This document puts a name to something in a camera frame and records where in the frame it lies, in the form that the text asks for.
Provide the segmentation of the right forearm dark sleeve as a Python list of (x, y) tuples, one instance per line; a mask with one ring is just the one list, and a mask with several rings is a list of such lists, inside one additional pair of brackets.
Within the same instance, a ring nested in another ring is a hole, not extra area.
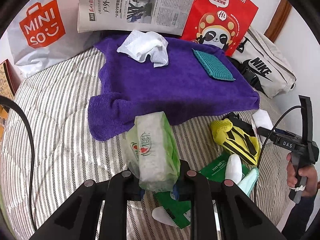
[(319, 239), (319, 211), (312, 223), (306, 228), (313, 212), (316, 196), (302, 197), (286, 221), (282, 234), (286, 239)]

